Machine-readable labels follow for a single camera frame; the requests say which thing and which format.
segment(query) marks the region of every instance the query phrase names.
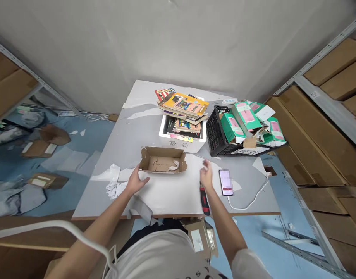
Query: table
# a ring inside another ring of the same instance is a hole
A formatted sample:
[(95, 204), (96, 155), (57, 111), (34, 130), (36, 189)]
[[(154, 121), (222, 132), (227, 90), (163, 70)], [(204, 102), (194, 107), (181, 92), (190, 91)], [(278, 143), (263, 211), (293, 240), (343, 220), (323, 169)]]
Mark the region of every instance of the table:
[[(174, 88), (183, 94), (202, 97), (210, 103), (208, 112), (222, 99), (231, 98), (222, 93), (172, 84), (152, 83), (137, 80), (123, 106), (115, 127), (104, 147), (94, 169), (99, 175), (115, 164), (122, 169), (134, 168), (141, 160), (141, 149), (145, 146), (159, 146), (158, 131), (162, 121), (162, 110), (157, 108), (155, 90)], [(219, 169), (229, 169), (234, 185), (232, 206), (246, 207), (266, 182), (266, 172), (260, 157), (211, 157), (206, 142), (196, 154), (187, 153), (188, 168), (180, 174), (148, 174), (151, 180), (138, 193), (140, 198), (153, 210), (155, 218), (203, 216), (199, 193), (199, 170), (203, 158), (212, 162), (213, 185), (220, 199), (231, 215), (274, 215), (280, 214), (279, 206), (270, 183), (264, 187), (255, 202), (247, 210), (232, 209), (227, 197), (222, 196)], [(139, 172), (141, 178), (146, 173)], [(74, 220), (95, 219), (111, 203), (106, 194), (108, 181), (90, 180), (72, 216)], [(128, 215), (128, 205), (122, 214)]]

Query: smartphone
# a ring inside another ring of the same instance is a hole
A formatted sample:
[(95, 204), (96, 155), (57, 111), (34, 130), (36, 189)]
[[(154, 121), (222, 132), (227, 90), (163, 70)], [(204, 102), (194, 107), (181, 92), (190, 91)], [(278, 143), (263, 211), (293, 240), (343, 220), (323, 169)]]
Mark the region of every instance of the smartphone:
[(220, 184), (222, 186), (223, 196), (232, 196), (233, 188), (232, 188), (232, 180), (229, 174), (229, 170), (227, 169), (219, 170), (219, 178), (220, 178)]

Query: white cable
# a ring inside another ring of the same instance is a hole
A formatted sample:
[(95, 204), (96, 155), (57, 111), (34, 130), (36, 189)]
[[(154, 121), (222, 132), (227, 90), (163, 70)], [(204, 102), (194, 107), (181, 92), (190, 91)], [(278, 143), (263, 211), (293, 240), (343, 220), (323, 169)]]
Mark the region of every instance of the white cable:
[(46, 222), (40, 222), (40, 223), (35, 223), (35, 224), (30, 224), (26, 226), (21, 226), (21, 227), (15, 227), (11, 229), (4, 229), (0, 230), (0, 238), (6, 237), (6, 236), (11, 236), (14, 234), (19, 234), (19, 233), (24, 233), (27, 231), (33, 231), (35, 229), (42, 229), (46, 227), (62, 227), (69, 231), (71, 234), (73, 234), (75, 237), (77, 237), (78, 240), (86, 244), (87, 246), (93, 248), (94, 250), (98, 251), (99, 253), (103, 254), (105, 258), (107, 259), (107, 265), (110, 269), (112, 269), (115, 273), (115, 277), (117, 277), (118, 271), (117, 268), (112, 264), (112, 259), (109, 255), (108, 250), (99, 245), (98, 243), (95, 243), (93, 241), (90, 241), (87, 239), (82, 231), (79, 230), (74, 224), (68, 222), (68, 221), (63, 221), (63, 220), (54, 220), (54, 221), (46, 221)]
[(246, 209), (248, 209), (248, 208), (255, 202), (256, 197), (259, 195), (259, 193), (262, 192), (263, 188), (267, 185), (267, 183), (268, 183), (268, 181), (269, 181), (269, 180), (268, 180), (268, 176), (266, 175), (265, 177), (267, 178), (267, 179), (266, 179), (266, 183), (263, 184), (263, 186), (259, 189), (259, 191), (256, 193), (254, 199), (251, 201), (251, 203), (249, 203), (249, 205), (248, 205), (247, 207), (245, 207), (245, 208), (235, 208), (235, 207), (233, 207), (232, 204), (231, 204), (231, 202), (230, 202), (230, 200), (229, 200), (229, 197), (230, 197), (230, 196), (228, 196), (227, 199), (228, 199), (228, 203), (229, 203), (230, 207), (232, 207), (233, 209), (236, 209), (236, 210), (246, 210)]

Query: charging cable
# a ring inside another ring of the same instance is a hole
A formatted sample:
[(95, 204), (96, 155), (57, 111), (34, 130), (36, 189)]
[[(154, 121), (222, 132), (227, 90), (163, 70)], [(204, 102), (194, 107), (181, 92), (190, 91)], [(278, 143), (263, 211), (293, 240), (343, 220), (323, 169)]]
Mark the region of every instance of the charging cable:
[(233, 207), (232, 204), (231, 204), (231, 201), (229, 200), (230, 196), (228, 196), (227, 199), (228, 199), (228, 203), (229, 203), (230, 207), (232, 207), (233, 209), (236, 209), (236, 210), (246, 210), (246, 209), (248, 209), (255, 202), (256, 197), (259, 195), (259, 193), (262, 192), (263, 188), (267, 185), (267, 183), (269, 181), (268, 180), (268, 176), (265, 175), (265, 177), (266, 177), (266, 183), (264, 183), (263, 186), (259, 189), (259, 191), (256, 193), (254, 199), (249, 203), (249, 205), (247, 207), (245, 207), (245, 208), (235, 208), (235, 207)]

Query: black crate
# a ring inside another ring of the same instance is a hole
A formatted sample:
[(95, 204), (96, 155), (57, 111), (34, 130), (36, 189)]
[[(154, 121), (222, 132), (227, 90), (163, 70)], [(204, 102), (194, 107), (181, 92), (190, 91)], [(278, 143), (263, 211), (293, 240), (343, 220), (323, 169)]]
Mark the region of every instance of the black crate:
[(206, 132), (207, 132), (207, 137), (208, 137), (208, 143), (209, 143), (209, 148), (210, 148), (210, 156), (216, 157), (216, 156), (260, 156), (262, 154), (265, 154), (269, 151), (275, 150), (279, 147), (268, 147), (265, 145), (260, 145), (257, 144), (259, 147), (267, 147), (268, 150), (265, 150), (264, 152), (258, 153), (256, 155), (252, 154), (241, 154), (241, 153), (236, 153), (236, 154), (231, 154), (232, 152), (242, 149), (241, 146), (238, 145), (233, 145), (229, 144), (224, 131), (222, 127), (222, 123), (219, 120), (219, 112), (225, 112), (225, 113), (230, 113), (231, 109), (227, 106), (214, 106), (214, 110), (209, 117), (208, 121), (206, 122)]

